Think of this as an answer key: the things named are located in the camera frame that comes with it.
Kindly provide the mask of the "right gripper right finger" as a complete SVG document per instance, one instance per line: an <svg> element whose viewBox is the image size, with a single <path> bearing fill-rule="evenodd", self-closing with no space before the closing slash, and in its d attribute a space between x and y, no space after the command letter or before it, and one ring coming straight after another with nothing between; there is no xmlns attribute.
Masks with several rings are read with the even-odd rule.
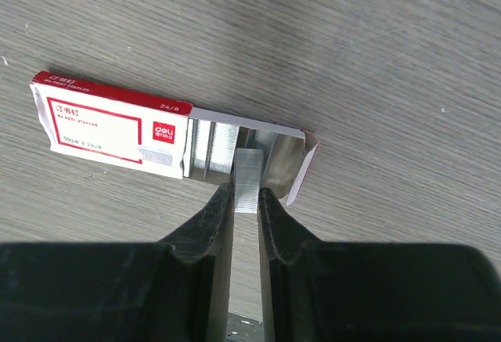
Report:
<svg viewBox="0 0 501 342"><path fill-rule="evenodd" d="M326 242L258 199L267 341L497 341L500 279L479 250Z"/></svg>

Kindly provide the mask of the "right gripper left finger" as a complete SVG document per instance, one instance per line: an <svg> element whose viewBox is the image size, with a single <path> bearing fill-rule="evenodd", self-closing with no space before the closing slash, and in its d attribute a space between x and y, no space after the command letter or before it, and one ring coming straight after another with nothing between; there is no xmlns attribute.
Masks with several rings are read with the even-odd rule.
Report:
<svg viewBox="0 0 501 342"><path fill-rule="evenodd" d="M234 187L153 243L4 243L4 341L223 341Z"/></svg>

